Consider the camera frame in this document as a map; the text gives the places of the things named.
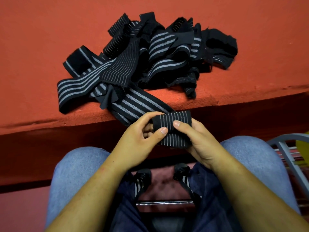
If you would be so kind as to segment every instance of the forearm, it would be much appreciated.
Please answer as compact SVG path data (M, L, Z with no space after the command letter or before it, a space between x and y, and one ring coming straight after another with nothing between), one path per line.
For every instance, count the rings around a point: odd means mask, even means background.
M126 169L110 155L76 193L46 231L102 231Z
M244 231L308 231L309 224L230 154L213 166Z

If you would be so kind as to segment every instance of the hand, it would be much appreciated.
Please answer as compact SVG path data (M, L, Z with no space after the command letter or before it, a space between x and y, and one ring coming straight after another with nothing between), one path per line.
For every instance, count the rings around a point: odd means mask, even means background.
M190 138L192 146L188 152L205 167L213 170L222 157L230 156L201 122L192 118L192 127L180 121L174 121L173 126Z
M166 127L152 133L152 124L148 124L151 118L162 114L161 112L148 112L124 132L110 154L113 161L117 161L122 169L129 170L143 162L154 146L168 133Z

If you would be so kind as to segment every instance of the black shoe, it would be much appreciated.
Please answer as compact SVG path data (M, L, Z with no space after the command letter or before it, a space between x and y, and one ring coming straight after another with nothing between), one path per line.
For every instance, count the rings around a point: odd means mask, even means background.
M147 188L151 185L151 171L150 169L141 169L136 172L133 176L133 181L135 183L135 198L136 203L138 198L142 193L144 193Z
M188 180L188 177L190 176L190 170L191 168L187 164L176 164L174 167L173 179L179 181L180 185L189 193L195 206L199 206L202 197L194 193L190 188Z

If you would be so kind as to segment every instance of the person's right hand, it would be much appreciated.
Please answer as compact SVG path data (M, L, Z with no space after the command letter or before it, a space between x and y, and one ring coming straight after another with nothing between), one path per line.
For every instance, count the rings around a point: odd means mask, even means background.
M190 138L192 146L188 148L188 152L205 167L212 170L216 163L219 164L220 159L230 156L230 153L221 146L201 122L192 118L191 127L175 120L173 126Z

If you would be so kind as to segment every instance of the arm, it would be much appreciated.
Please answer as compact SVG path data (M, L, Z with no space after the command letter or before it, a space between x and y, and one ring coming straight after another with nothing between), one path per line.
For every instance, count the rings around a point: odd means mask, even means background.
M309 224L228 153L203 126L174 121L192 142L188 150L221 182L244 231L309 231Z
M122 177L140 164L167 134L163 127L149 133L149 120L160 112L146 113L123 134L118 144L86 184L64 207L46 232L102 231Z

